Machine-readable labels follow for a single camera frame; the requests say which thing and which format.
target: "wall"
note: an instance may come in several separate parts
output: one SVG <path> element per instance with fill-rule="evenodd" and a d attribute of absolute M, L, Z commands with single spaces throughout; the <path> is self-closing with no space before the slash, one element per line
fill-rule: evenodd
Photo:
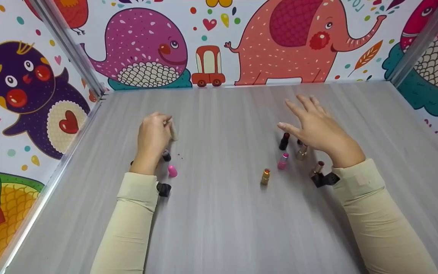
<path fill-rule="evenodd" d="M 419 3 L 58 0 L 56 7 L 99 81 L 129 90 L 382 80 L 382 61 Z"/>
<path fill-rule="evenodd" d="M 438 0 L 423 0 L 415 9 L 403 28 L 400 43 L 396 44 L 389 53 L 389 58 L 383 63 L 386 78 L 401 59 L 406 49 L 411 45 L 412 38 L 421 31 L 430 17 L 424 16 L 428 10 L 435 10 Z M 416 109 L 420 119 L 431 127 L 438 136 L 438 36 L 429 48 L 419 58 L 414 68 L 398 87 L 400 93 Z"/>
<path fill-rule="evenodd" d="M 94 101 L 43 22 L 0 0 L 0 256 Z"/>

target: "beige sleeve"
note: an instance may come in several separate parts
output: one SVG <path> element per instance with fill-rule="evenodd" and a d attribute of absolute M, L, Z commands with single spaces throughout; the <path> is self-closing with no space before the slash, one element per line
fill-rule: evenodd
<path fill-rule="evenodd" d="M 372 159 L 332 171 L 341 179 L 333 186 L 334 191 L 371 274 L 438 273 L 424 244 L 386 190 Z"/>
<path fill-rule="evenodd" d="M 157 177 L 128 172 L 91 274 L 141 274 L 151 219 L 158 200 Z"/>

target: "purple whale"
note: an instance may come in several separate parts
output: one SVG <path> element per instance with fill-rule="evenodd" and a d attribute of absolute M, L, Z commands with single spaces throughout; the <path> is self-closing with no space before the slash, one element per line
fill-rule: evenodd
<path fill-rule="evenodd" d="M 178 79 L 187 66 L 184 36 L 154 10 L 129 8 L 116 13 L 106 26 L 105 38 L 106 59 L 87 56 L 96 71 L 120 83 L 161 87 Z"/>

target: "gray table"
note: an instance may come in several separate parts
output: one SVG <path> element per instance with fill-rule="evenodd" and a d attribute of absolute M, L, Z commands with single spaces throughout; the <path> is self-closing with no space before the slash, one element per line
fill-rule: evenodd
<path fill-rule="evenodd" d="M 174 115 L 178 177 L 155 213 L 148 274 L 359 273 L 360 254 L 331 189 L 307 162 L 277 170 L 283 99 L 315 94 L 374 158 L 438 267 L 438 140 L 390 83 L 156 90 L 108 96 L 31 228 L 9 274 L 85 274 L 136 150 L 141 119 Z M 297 147 L 290 139 L 288 152 Z M 325 155 L 316 158 L 327 160 Z M 260 187 L 264 168 L 268 187 Z"/>

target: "penguin eye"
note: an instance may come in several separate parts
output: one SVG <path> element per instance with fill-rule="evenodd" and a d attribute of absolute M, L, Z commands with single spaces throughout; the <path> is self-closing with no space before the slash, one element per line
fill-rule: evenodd
<path fill-rule="evenodd" d="M 24 64 L 26 70 L 33 71 L 33 63 L 31 61 L 26 60 Z"/>
<path fill-rule="evenodd" d="M 432 7 L 427 7 L 424 10 L 422 10 L 422 16 L 425 17 L 428 14 L 430 14 L 432 12 Z"/>
<path fill-rule="evenodd" d="M 176 49 L 179 47 L 179 42 L 174 40 L 174 41 L 170 42 L 170 46 L 172 46 L 172 48 Z"/>
<path fill-rule="evenodd" d="M 6 76 L 5 82 L 9 87 L 16 87 L 18 85 L 18 81 L 11 75 Z"/>

